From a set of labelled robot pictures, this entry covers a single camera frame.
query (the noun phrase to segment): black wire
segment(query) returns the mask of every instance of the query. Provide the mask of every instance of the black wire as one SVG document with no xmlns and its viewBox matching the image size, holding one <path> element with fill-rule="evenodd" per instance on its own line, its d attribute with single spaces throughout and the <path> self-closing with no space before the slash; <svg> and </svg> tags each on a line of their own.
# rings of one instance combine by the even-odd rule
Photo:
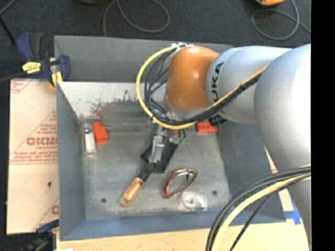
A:
<svg viewBox="0 0 335 251">
<path fill-rule="evenodd" d="M 270 200 L 270 198 L 272 196 L 274 196 L 276 193 L 284 190 L 284 189 L 287 189 L 287 187 L 297 183 L 297 182 L 300 182 L 302 181 L 302 179 L 298 179 L 290 184 L 287 184 L 285 185 L 284 187 L 280 188 L 279 190 L 277 191 L 274 191 L 273 193 L 267 195 L 263 201 L 257 206 L 257 208 L 252 212 L 252 214 L 250 215 L 249 219 L 247 220 L 247 222 L 244 224 L 242 230 L 240 231 L 239 235 L 236 237 L 234 243 L 232 244 L 231 248 L 229 249 L 229 251 L 232 251 L 235 246 L 238 244 L 239 240 L 241 239 L 241 237 L 243 236 L 243 234 L 245 233 L 245 231 L 247 230 L 247 228 L 249 227 L 251 221 L 253 220 L 253 218 L 257 215 L 257 213 L 261 210 L 261 208 L 266 204 L 266 202 L 268 202 Z"/>
<path fill-rule="evenodd" d="M 156 86 L 153 90 L 151 90 L 151 94 L 153 94 L 157 89 L 159 89 L 166 82 L 167 82 L 167 80 L 162 81 L 158 86 Z"/>
<path fill-rule="evenodd" d="M 266 186 L 269 186 L 271 184 L 274 184 L 278 181 L 283 181 L 283 180 L 287 180 L 287 179 L 292 178 L 292 177 L 300 176 L 300 175 L 303 175 L 303 174 L 308 174 L 308 173 L 310 173 L 310 171 L 311 171 L 311 167 L 307 166 L 307 167 L 300 168 L 300 169 L 295 169 L 295 170 L 290 170 L 290 171 L 283 172 L 283 173 L 278 173 L 278 174 L 275 174 L 273 176 L 270 176 L 268 178 L 262 179 L 262 180 L 260 180 L 256 183 L 254 183 L 253 185 L 249 186 L 244 191 L 242 191 L 242 192 L 238 193 L 236 196 L 234 196 L 226 204 L 226 206 L 219 212 L 216 219 L 214 220 L 214 223 L 212 224 L 211 229 L 209 231 L 207 244 L 206 244 L 206 251 L 211 250 L 211 247 L 212 247 L 213 241 L 214 241 L 214 237 L 217 234 L 217 231 L 220 227 L 220 224 L 222 223 L 223 219 L 227 215 L 229 209 L 232 208 L 237 203 L 237 201 L 242 200 L 243 198 L 247 197 L 250 193 L 252 193 L 252 192 L 254 192 L 258 189 L 262 189 L 262 188 L 264 188 Z"/>
<path fill-rule="evenodd" d="M 9 9 L 9 7 L 11 7 L 11 5 L 15 2 L 16 0 L 11 0 L 6 6 L 4 6 L 1 10 L 0 10 L 0 15 L 5 12 L 7 9 Z"/>
<path fill-rule="evenodd" d="M 105 36 L 105 37 L 107 36 L 107 32 L 106 32 L 106 18 L 107 18 L 107 13 L 108 13 L 110 7 L 111 7 L 115 2 L 116 2 L 117 6 L 118 6 L 118 8 L 119 8 L 119 11 L 120 11 L 121 15 L 122 15 L 123 18 L 125 19 L 125 21 L 126 21 L 128 24 L 130 24 L 131 26 L 133 26 L 135 29 L 140 30 L 140 31 L 143 31 L 143 32 L 148 32 L 148 33 L 157 33 L 157 32 L 160 32 L 160 31 L 165 30 L 165 29 L 169 26 L 169 24 L 170 24 L 170 14 L 169 14 L 168 10 L 163 6 L 163 4 L 161 4 L 161 3 L 158 2 L 157 0 L 150 0 L 150 1 L 153 1 L 154 3 L 156 3 L 157 5 L 159 5 L 159 6 L 163 9 L 163 11 L 164 11 L 164 13 L 165 13 L 165 15 L 166 15 L 166 23 L 165 23 L 165 25 L 164 25 L 162 28 L 150 30 L 150 29 L 144 29 L 144 28 L 141 28 L 141 27 L 135 25 L 132 21 L 130 21 L 130 20 L 128 19 L 128 17 L 126 16 L 126 14 L 124 13 L 124 11 L 122 10 L 122 7 L 121 7 L 121 5 L 120 5 L 119 0 L 113 0 L 113 1 L 108 5 L 108 7 L 106 8 L 105 13 L 104 13 L 104 18 L 103 18 L 103 30 L 104 30 L 104 36 Z"/>
</svg>

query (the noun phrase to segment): clamp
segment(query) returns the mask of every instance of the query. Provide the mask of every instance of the clamp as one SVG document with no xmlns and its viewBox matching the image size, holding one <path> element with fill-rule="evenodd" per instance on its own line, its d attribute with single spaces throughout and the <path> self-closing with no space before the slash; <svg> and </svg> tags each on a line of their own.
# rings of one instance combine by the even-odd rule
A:
<svg viewBox="0 0 335 251">
<path fill-rule="evenodd" d="M 68 55 L 60 55 L 55 61 L 47 62 L 40 58 L 40 43 L 42 33 L 25 33 L 17 40 L 17 48 L 25 57 L 26 63 L 22 66 L 24 77 L 46 79 L 53 86 L 57 82 L 65 81 L 70 75 L 70 58 Z M 58 66 L 59 70 L 51 71 L 51 67 Z"/>
</svg>

